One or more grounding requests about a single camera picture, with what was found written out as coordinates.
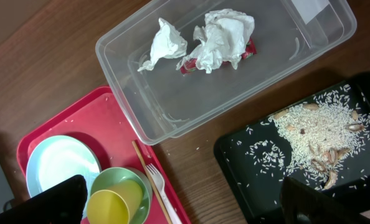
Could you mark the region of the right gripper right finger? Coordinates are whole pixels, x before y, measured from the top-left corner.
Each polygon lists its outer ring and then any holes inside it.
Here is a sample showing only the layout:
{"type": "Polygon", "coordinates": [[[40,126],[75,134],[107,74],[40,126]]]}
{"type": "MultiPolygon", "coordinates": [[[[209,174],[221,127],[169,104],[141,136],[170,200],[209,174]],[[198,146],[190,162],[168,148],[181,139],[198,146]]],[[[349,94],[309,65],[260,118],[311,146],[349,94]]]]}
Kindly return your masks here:
{"type": "Polygon", "coordinates": [[[370,224],[370,219],[292,177],[283,180],[280,205],[285,223],[370,224]]]}

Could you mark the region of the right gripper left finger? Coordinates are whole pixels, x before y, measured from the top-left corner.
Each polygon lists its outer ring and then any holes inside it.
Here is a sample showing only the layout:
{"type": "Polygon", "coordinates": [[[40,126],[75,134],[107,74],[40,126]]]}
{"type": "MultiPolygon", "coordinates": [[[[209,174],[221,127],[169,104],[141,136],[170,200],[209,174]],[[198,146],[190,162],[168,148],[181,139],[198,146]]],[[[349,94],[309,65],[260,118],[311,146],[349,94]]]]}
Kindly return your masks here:
{"type": "Polygon", "coordinates": [[[0,213],[0,224],[80,223],[87,197],[85,178],[75,175],[0,213]]]}

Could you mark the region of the yellow cup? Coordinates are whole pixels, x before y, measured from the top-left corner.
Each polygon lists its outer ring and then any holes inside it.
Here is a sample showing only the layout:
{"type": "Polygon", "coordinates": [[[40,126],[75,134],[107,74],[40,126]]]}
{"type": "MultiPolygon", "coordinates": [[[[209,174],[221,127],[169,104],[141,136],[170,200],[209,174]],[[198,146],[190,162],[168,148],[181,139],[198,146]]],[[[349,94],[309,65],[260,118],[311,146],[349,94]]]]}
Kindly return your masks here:
{"type": "Polygon", "coordinates": [[[90,224],[129,224],[143,198],[143,190],[134,180],[124,180],[90,197],[87,217],[90,224]]]}

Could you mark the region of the food scraps and rice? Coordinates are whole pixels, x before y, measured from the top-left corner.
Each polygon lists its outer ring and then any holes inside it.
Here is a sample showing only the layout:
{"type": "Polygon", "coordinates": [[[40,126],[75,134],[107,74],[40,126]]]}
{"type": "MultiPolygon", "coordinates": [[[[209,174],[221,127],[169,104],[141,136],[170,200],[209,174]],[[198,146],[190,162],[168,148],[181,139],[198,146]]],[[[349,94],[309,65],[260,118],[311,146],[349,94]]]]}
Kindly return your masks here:
{"type": "Polygon", "coordinates": [[[229,139],[227,158],[245,178],[301,176],[315,190],[329,190],[346,180],[352,171],[362,181],[370,167],[370,111],[366,97],[344,83],[312,98],[248,125],[229,139]]]}

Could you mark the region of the red snack wrapper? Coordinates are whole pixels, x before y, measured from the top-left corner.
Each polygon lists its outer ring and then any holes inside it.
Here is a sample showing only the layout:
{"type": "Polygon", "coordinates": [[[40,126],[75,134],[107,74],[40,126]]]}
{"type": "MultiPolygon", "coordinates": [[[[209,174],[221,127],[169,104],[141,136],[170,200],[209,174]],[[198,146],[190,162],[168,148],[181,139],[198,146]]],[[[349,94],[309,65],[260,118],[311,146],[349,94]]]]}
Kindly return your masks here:
{"type": "MultiPolygon", "coordinates": [[[[245,52],[241,55],[242,60],[245,60],[245,59],[255,55],[256,53],[257,53],[257,50],[255,48],[255,45],[254,45],[254,42],[253,42],[252,38],[250,37],[249,41],[247,42],[245,52]]],[[[183,65],[179,68],[179,71],[182,74],[187,74],[187,73],[192,73],[192,72],[198,70],[198,68],[196,67],[196,61],[197,61],[196,58],[191,58],[191,59],[185,61],[183,63],[183,65]]]]}

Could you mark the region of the white tissue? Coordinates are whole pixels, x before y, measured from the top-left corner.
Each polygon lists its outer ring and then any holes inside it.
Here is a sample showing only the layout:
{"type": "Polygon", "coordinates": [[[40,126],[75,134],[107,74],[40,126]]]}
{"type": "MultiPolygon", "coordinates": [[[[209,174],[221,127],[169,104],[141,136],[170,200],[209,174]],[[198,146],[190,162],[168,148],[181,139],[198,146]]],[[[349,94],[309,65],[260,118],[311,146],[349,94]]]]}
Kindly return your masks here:
{"type": "Polygon", "coordinates": [[[158,19],[159,31],[155,34],[151,44],[150,59],[143,62],[138,71],[152,71],[159,59],[175,59],[183,57],[187,52],[187,41],[180,32],[163,18],[158,19]]]}
{"type": "Polygon", "coordinates": [[[255,19],[244,12],[222,9],[205,14],[205,26],[194,28],[193,39],[200,44],[176,65],[176,69],[191,58],[196,67],[206,73],[231,64],[237,69],[254,29],[255,19]]]}

